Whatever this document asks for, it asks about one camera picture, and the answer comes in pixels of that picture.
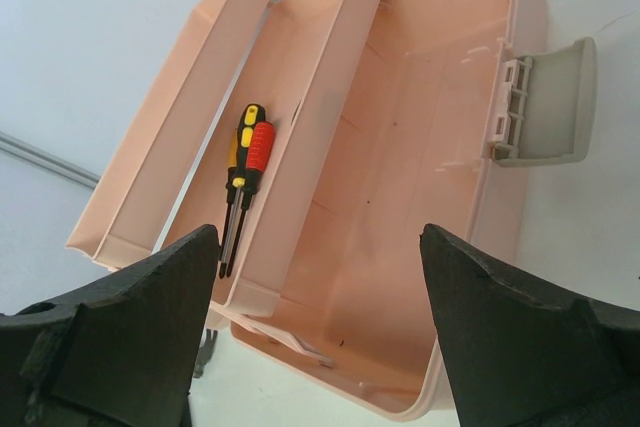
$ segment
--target gray metal bar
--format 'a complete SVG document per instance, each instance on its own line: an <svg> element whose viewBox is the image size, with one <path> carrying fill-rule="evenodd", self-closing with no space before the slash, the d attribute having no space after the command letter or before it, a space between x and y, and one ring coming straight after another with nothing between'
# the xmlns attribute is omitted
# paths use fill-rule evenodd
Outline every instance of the gray metal bar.
<svg viewBox="0 0 640 427"><path fill-rule="evenodd" d="M99 176L82 167L78 167L2 132L0 132L0 151L90 189L95 189L100 180Z"/></svg>

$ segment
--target gray latch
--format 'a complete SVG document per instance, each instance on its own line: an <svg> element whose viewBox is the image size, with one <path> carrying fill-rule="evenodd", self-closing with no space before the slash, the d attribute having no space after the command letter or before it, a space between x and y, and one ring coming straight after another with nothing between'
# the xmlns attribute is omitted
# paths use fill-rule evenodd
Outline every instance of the gray latch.
<svg viewBox="0 0 640 427"><path fill-rule="evenodd" d="M493 159L502 167L583 160L589 150L597 97L592 38L548 54L506 62L501 75Z"/></svg>

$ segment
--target pink toolbox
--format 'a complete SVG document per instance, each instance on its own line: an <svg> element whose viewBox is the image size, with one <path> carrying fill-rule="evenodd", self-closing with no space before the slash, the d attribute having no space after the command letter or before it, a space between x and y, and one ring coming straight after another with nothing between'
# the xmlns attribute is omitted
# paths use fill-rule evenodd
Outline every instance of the pink toolbox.
<svg viewBox="0 0 640 427"><path fill-rule="evenodd" d="M202 0L68 246L120 269L222 231L230 139L259 103L276 141L209 321L388 418L450 406L419 234L513 262L526 167L587 153L595 46L545 53L546 16L545 0Z"/></svg>

